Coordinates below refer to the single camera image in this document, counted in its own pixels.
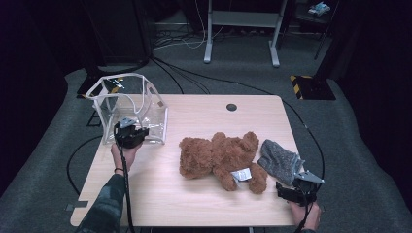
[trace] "gray glove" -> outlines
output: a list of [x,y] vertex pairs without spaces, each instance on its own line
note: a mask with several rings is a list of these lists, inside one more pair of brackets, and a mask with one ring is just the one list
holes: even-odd
[[261,145],[261,158],[257,161],[268,174],[279,182],[292,186],[294,173],[299,173],[300,167],[305,162],[295,152],[283,149],[276,142],[266,139]]

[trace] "table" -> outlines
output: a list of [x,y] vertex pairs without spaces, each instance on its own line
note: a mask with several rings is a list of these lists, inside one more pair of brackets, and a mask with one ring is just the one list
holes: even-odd
[[[211,174],[187,180],[179,173],[179,143],[185,137],[211,139],[216,132],[242,137],[254,131],[259,149],[265,139],[297,152],[292,130],[278,96],[272,95],[161,95],[169,106],[165,145],[144,145],[129,172],[133,223],[136,226],[280,226],[293,225],[287,202],[277,196],[276,179],[253,194],[246,183],[225,191]],[[229,111],[228,104],[236,105]],[[257,152],[255,161],[260,157]],[[71,224],[78,226],[101,187],[113,175],[110,145],[100,145],[87,175]],[[127,224],[124,201],[122,225]]]
[[281,29],[282,20],[288,0],[282,0],[282,6],[279,13],[253,13],[253,12],[231,12],[231,11],[213,11],[212,0],[209,0],[208,6],[208,27],[207,27],[207,44],[203,61],[210,63],[212,59],[212,25],[231,25],[231,26],[255,26],[255,27],[272,27],[275,28],[273,40],[269,41],[270,55],[272,65],[280,66],[278,52],[276,51],[276,41]]

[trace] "clear acrylic box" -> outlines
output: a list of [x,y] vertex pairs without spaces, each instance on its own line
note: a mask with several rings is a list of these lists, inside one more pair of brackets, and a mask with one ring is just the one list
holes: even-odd
[[105,76],[87,92],[103,125],[103,144],[113,143],[114,126],[123,118],[136,121],[136,129],[149,128],[144,143],[164,144],[167,104],[146,77],[127,73]]

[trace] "teddy bear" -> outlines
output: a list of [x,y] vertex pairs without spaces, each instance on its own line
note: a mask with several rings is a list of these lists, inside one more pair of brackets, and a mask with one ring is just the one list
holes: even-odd
[[246,133],[243,138],[226,137],[223,132],[216,133],[212,140],[186,137],[179,144],[180,174],[195,179],[213,173],[225,190],[234,191],[237,183],[231,172],[249,168],[252,175],[248,179],[249,190],[262,194],[266,190],[267,172],[253,162],[258,142],[254,132]]

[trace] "teddy bear leg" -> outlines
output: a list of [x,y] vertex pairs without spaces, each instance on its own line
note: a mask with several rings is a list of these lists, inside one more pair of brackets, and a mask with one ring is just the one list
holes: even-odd
[[266,190],[267,172],[256,163],[250,167],[252,177],[248,180],[249,190],[254,194],[262,194]]
[[237,184],[230,172],[223,168],[214,168],[213,173],[221,182],[221,185],[224,189],[226,189],[227,191],[236,190]]

